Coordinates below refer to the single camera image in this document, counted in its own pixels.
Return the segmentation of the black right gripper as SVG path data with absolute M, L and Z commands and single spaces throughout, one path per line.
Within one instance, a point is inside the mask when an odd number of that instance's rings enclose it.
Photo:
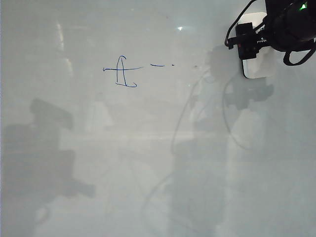
M 233 49 L 237 44 L 238 56 L 240 60 L 255 59 L 261 48 L 269 47 L 268 41 L 263 37 L 264 25 L 258 30 L 266 15 L 242 15 L 235 28 L 236 37 L 227 39 L 227 48 Z

